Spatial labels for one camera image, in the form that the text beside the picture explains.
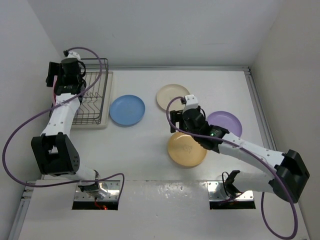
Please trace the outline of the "pink plate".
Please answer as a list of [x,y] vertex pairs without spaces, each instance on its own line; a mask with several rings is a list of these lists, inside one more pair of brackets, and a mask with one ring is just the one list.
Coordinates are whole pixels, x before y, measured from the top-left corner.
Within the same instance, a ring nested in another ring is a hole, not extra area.
[[58,76],[55,75],[53,78],[53,86],[52,86],[52,104],[55,106],[56,105],[56,93],[55,93],[55,87],[56,87],[56,83],[58,80]]

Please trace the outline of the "cream plate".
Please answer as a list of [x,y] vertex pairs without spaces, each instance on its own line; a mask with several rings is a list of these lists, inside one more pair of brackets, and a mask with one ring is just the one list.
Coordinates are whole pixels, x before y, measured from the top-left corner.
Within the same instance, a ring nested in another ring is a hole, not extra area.
[[156,101],[160,108],[166,111],[169,102],[176,97],[189,95],[187,88],[179,84],[167,84],[158,90]]

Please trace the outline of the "orange plate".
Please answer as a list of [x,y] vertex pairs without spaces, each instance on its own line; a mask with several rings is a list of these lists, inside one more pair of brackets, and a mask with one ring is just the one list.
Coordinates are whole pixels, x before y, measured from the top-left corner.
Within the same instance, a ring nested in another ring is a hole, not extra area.
[[201,164],[207,155],[207,150],[190,135],[181,132],[174,133],[167,143],[170,158],[183,167],[195,167]]

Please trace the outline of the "purple plate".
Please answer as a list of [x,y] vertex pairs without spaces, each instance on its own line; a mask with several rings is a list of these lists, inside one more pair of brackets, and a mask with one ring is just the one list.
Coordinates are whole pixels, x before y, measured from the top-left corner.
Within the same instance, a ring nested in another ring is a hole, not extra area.
[[242,136],[243,126],[240,120],[230,112],[215,111],[209,114],[206,120],[210,125],[225,128],[237,137]]

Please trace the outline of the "blue plate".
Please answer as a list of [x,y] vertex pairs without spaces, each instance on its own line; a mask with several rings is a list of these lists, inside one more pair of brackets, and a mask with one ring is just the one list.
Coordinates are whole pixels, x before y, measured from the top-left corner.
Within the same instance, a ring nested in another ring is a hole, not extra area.
[[145,115],[144,101],[136,95],[122,95],[113,101],[109,108],[111,119],[121,126],[133,126]]

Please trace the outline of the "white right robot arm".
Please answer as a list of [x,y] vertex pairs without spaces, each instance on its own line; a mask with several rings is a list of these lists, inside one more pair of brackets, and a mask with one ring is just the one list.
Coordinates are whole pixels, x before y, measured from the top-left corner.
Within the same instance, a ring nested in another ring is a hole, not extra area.
[[200,108],[167,111],[171,132],[192,137],[201,147],[249,164],[259,172],[232,170],[223,180],[228,197],[246,191],[272,193],[286,202],[296,204],[310,178],[301,155],[290,149],[274,151],[248,142],[228,129],[209,124]]

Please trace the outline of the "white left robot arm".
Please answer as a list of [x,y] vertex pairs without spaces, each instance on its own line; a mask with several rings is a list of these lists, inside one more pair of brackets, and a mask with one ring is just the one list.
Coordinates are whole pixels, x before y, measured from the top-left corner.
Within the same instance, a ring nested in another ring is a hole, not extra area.
[[51,62],[47,86],[53,87],[55,109],[40,136],[33,137],[31,148],[43,175],[77,181],[83,193],[95,200],[108,195],[107,187],[98,182],[99,173],[85,167],[70,140],[74,117],[81,106],[87,87],[86,67],[80,57],[70,53],[61,63]]

